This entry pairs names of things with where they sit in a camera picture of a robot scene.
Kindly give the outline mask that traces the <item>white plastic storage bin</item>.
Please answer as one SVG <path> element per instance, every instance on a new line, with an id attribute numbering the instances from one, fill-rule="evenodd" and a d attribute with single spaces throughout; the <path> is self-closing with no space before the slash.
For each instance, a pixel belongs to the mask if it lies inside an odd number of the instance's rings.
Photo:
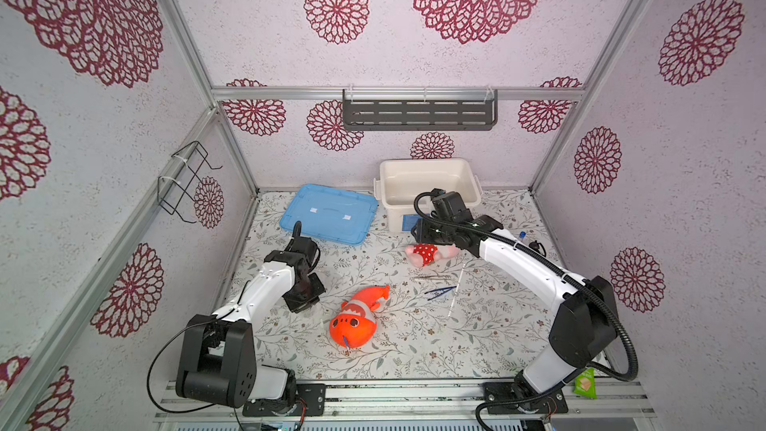
<path id="1" fill-rule="evenodd" d="M 433 189 L 459 193 L 470 209 L 482 202 L 483 190 L 463 159 L 391 160 L 379 167 L 373 196 L 386 210 L 390 233 L 409 233 L 417 222 L 416 196 Z"/>

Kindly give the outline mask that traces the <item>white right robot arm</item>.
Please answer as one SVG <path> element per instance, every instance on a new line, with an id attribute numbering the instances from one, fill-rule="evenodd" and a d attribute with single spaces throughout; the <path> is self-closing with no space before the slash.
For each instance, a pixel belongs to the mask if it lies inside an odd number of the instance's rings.
<path id="1" fill-rule="evenodd" d="M 513 381 L 518 403 L 554 394 L 589 368 L 622 382 L 638 377 L 638 353 L 618 317 L 609 281 L 559 267 L 496 219 L 475 217 L 457 192 L 420 193 L 413 207 L 417 243 L 468 251 L 516 279 L 552 313 L 548 346 Z"/>

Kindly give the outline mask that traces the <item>blue plastic tweezers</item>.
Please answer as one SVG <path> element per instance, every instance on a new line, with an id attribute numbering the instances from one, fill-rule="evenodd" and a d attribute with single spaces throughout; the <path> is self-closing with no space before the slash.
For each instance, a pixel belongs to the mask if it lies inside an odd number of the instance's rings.
<path id="1" fill-rule="evenodd" d="M 452 287 L 439 287 L 438 289 L 431 289 L 430 291 L 426 291 L 425 295 L 427 297 L 427 301 L 434 301 L 434 299 L 438 299 L 439 297 L 442 297 L 451 291 L 456 291 L 456 289 L 458 289 L 457 285 L 453 285 Z"/>

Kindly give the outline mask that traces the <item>clear glass stirring rod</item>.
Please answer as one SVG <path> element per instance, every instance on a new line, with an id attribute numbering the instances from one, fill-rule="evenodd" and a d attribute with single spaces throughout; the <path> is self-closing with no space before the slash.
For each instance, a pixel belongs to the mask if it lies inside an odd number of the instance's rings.
<path id="1" fill-rule="evenodd" d="M 459 295 L 460 295 L 461 285 L 462 285 L 462 281 L 463 281 L 463 279 L 464 279 L 464 275 L 465 275 L 465 271 L 466 271 L 466 268 L 467 268 L 467 264 L 466 264 L 466 263 L 463 263 L 463 265 L 462 265 L 462 269 L 461 269 L 461 271 L 460 271 L 460 273 L 459 273 L 459 277 L 458 277 L 458 283 L 455 285 L 455 287 L 454 287 L 454 289 L 453 289 L 453 297 L 452 297 L 452 301 L 451 301 L 451 303 L 450 303 L 450 306 L 449 306 L 449 308 L 448 308 L 448 314 L 447 314 L 447 318 L 448 318 L 448 319 L 452 317 L 452 314 L 453 314 L 454 308 L 455 308 L 455 306 L 456 306 L 456 303 L 457 303 L 457 301 L 458 301 L 458 297 L 459 297 Z"/>

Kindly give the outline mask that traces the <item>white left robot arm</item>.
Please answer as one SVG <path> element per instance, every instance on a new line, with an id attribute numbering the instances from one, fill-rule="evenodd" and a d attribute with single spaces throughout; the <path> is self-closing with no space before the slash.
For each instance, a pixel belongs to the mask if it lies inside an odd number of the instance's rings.
<path id="1" fill-rule="evenodd" d="M 275 414 L 293 411 L 294 372 L 257 362 L 255 331 L 280 302 L 293 313 L 319 302 L 325 293 L 315 273 L 320 256 L 296 223 L 286 248 L 269 253 L 237 297 L 211 315 L 194 316 L 183 333 L 177 396 L 231 408 L 262 404 Z"/>

